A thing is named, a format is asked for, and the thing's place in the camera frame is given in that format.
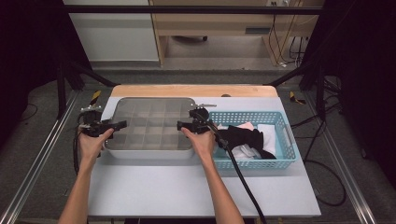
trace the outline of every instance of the floor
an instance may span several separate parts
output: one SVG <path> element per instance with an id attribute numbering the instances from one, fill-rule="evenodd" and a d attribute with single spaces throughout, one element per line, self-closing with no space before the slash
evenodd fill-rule
<path id="1" fill-rule="evenodd" d="M 210 36 L 207 41 L 203 41 L 200 37 L 178 36 L 170 39 L 163 67 L 137 66 L 134 69 L 121 70 L 100 67 L 96 71 L 119 83 L 261 85 L 287 74 L 298 65 L 298 61 L 288 57 L 290 63 L 286 67 L 273 66 L 264 49 L 260 37 Z M 103 90 L 99 104 L 105 105 L 111 89 L 98 85 L 89 77 L 84 78 L 87 85 L 78 98 L 76 108 L 84 107 L 91 100 L 92 91 L 97 89 Z M 277 87 L 291 124 L 297 124 L 315 113 L 309 104 L 314 97 L 313 92 L 300 91 L 299 80 L 300 77 L 295 77 Z M 329 80 L 333 83 L 338 81 L 334 77 L 329 77 Z M 296 99 L 306 100 L 307 104 L 291 101 L 291 91 L 295 93 Z M 0 211 L 9 208 L 23 179 L 32 164 L 35 164 L 36 156 L 46 144 L 46 138 L 56 122 L 56 97 L 56 83 L 49 83 L 32 91 L 23 121 L 0 151 Z M 329 97 L 327 106 L 338 103 L 331 92 L 326 92 L 326 97 Z M 318 202 L 322 216 L 270 217 L 269 223 L 396 223 L 396 190 L 389 185 L 375 161 L 361 156 L 359 142 L 355 140 L 347 120 L 339 113 L 341 109 L 336 106 L 329 110 L 326 127 L 319 132 L 309 158 L 326 164 L 338 176 L 349 181 L 344 182 L 346 201 L 339 206 L 326 204 L 342 201 L 343 189 L 332 172 L 310 162 L 305 168 L 318 197 L 324 201 Z M 71 118 L 76 116 L 77 111 L 71 111 Z M 56 223 L 67 199 L 68 189 L 75 178 L 69 150 L 75 125 L 74 120 L 66 122 L 61 137 L 57 139 L 48 158 L 42 161 L 45 165 L 35 184 L 29 189 L 29 196 L 20 202 L 23 207 L 17 211 L 17 222 Z M 318 122 L 315 119 L 293 129 L 302 155 L 307 153 L 317 129 Z M 340 153 L 341 162 L 334 155 L 337 154 L 334 151 Z M 364 220 L 369 216 L 373 216 L 373 219 Z M 111 220 L 93 218 L 92 222 L 110 223 Z M 123 219 L 115 219 L 115 222 L 123 223 Z"/>

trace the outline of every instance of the human hand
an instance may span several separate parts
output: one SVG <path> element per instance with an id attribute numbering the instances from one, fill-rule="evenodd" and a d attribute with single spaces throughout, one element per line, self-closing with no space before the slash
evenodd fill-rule
<path id="1" fill-rule="evenodd" d="M 194 148 L 195 153 L 198 154 L 201 161 L 212 160 L 213 149 L 215 147 L 215 135 L 212 131 L 195 134 L 184 127 L 181 128 L 181 131 L 186 135 L 186 137 L 190 138 L 192 147 Z"/>
<path id="2" fill-rule="evenodd" d="M 113 134 L 114 129 L 108 129 L 98 137 L 90 137 L 85 133 L 78 136 L 79 150 L 81 152 L 81 163 L 87 162 L 89 165 L 94 165 L 98 157 L 103 143 L 107 138 Z"/>

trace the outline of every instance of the gray floor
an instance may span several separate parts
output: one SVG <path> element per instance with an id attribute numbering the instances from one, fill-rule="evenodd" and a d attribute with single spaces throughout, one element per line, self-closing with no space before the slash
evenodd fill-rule
<path id="1" fill-rule="evenodd" d="M 210 83 L 210 84 L 262 84 L 294 69 L 294 63 L 286 68 L 271 65 L 269 55 L 264 51 L 260 37 L 209 37 L 203 42 L 200 38 L 171 38 L 167 58 L 163 67 L 144 66 L 131 70 L 111 68 L 97 70 L 99 74 L 119 83 L 167 84 L 167 83 Z M 99 85 L 88 77 L 86 88 L 79 95 L 77 105 L 70 119 L 49 154 L 39 178 L 22 208 L 19 219 L 39 218 L 38 222 L 56 220 L 62 212 L 67 192 L 72 187 L 75 174 L 73 170 L 71 143 L 75 118 L 78 110 L 91 100 L 92 93 L 101 89 L 99 105 L 105 105 L 111 89 Z M 290 101 L 290 91 L 298 99 L 305 99 L 311 92 L 301 92 L 296 85 L 296 77 L 277 88 L 284 104 L 290 123 L 297 123 L 313 115 L 309 105 Z M 12 201 L 18 187 L 35 161 L 36 155 L 46 141 L 57 115 L 56 83 L 51 82 L 39 87 L 29 95 L 29 103 L 37 106 L 37 112 L 28 120 L 20 123 L 14 134 L 0 151 L 0 211 L 5 211 Z M 329 99 L 327 105 L 337 103 Z M 28 118 L 35 111 L 29 105 L 23 114 Z M 318 124 L 310 122 L 293 129 L 301 154 L 309 147 Z M 388 183 L 375 161 L 361 157 L 360 145 L 355 140 L 345 118 L 334 109 L 327 116 L 326 132 L 332 135 L 342 153 L 359 190 L 368 203 L 377 223 L 396 223 L 396 190 Z M 321 161 L 335 170 L 329 149 L 321 134 L 313 145 L 309 156 L 311 160 Z M 337 180 L 326 170 L 308 163 L 306 170 L 314 189 L 320 191 L 319 197 L 332 203 L 342 197 Z M 347 198 L 341 206 L 332 207 L 318 203 L 320 217 L 283 217 L 283 223 L 361 223 L 353 199 Z M 281 223 L 278 217 L 270 217 L 270 223 Z"/>

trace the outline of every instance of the blue mesh basket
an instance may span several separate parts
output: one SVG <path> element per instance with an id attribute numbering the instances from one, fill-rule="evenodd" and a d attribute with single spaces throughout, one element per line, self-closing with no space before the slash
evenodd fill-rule
<path id="1" fill-rule="evenodd" d="M 251 122 L 255 128 L 258 124 L 275 125 L 276 131 L 276 160 L 248 160 L 237 159 L 241 169 L 286 169 L 297 158 L 297 145 L 287 119 L 281 112 L 219 112 L 212 111 L 209 118 L 222 126 L 238 126 Z M 231 159 L 222 148 L 215 150 L 214 161 L 218 169 L 233 169 Z"/>

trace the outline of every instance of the white tabletop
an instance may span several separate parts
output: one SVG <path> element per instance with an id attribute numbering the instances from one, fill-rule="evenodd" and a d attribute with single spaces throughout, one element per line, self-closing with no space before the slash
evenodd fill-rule
<path id="1" fill-rule="evenodd" d="M 110 97 L 102 119 L 111 118 L 117 101 Z M 209 111 L 279 111 L 278 97 L 191 97 L 215 104 Z M 246 181 L 268 217 L 320 216 L 318 202 L 300 155 L 285 170 L 244 171 Z M 242 216 L 258 213 L 235 171 L 220 172 Z M 204 170 L 197 159 L 134 161 L 102 153 L 93 168 L 89 215 L 98 217 L 213 217 Z"/>

